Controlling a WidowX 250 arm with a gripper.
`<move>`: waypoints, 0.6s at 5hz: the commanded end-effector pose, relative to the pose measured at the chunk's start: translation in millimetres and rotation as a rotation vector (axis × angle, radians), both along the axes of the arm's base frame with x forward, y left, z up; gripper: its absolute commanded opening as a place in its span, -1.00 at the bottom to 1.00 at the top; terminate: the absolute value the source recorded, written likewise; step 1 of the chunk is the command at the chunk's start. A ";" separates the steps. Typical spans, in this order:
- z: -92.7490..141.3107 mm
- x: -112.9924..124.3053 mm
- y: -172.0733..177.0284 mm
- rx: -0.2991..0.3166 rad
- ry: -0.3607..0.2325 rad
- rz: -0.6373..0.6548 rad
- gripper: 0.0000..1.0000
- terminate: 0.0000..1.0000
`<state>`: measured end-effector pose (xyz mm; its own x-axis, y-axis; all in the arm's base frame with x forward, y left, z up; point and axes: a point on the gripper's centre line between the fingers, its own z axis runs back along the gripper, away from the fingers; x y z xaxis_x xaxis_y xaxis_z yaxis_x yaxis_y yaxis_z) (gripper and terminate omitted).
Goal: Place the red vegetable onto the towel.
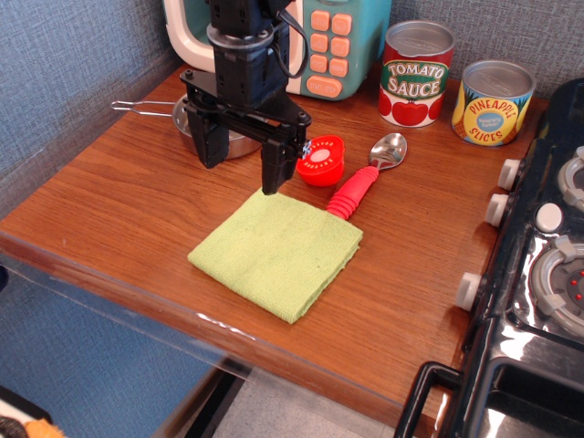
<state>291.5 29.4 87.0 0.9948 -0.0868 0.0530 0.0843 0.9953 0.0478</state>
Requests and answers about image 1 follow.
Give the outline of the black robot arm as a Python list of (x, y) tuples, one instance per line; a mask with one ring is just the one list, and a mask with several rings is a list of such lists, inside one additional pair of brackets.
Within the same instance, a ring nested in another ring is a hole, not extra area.
[(207, 36), (213, 73), (185, 70), (185, 110), (200, 162), (224, 162), (234, 131), (261, 144), (262, 190), (270, 195), (290, 180), (309, 150), (311, 116), (287, 94), (289, 34), (305, 34), (286, 1), (213, 1)]

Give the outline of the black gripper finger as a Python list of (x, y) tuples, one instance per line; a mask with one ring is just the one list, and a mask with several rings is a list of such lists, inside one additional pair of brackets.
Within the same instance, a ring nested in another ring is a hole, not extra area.
[(278, 189), (295, 172), (297, 151), (288, 142), (269, 139), (262, 143), (262, 191), (265, 195), (277, 193)]
[(209, 114), (187, 110), (193, 144), (200, 162), (212, 169), (224, 162), (229, 152), (229, 130), (216, 123)]

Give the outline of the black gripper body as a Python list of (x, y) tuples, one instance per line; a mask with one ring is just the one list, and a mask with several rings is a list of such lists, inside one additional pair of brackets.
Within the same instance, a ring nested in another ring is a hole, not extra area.
[(288, 22), (264, 22), (252, 28), (210, 24), (206, 34), (214, 51), (214, 73), (187, 70), (187, 110), (207, 113), (229, 132), (260, 144), (288, 142), (297, 155), (307, 148), (311, 116), (287, 95), (290, 31)]

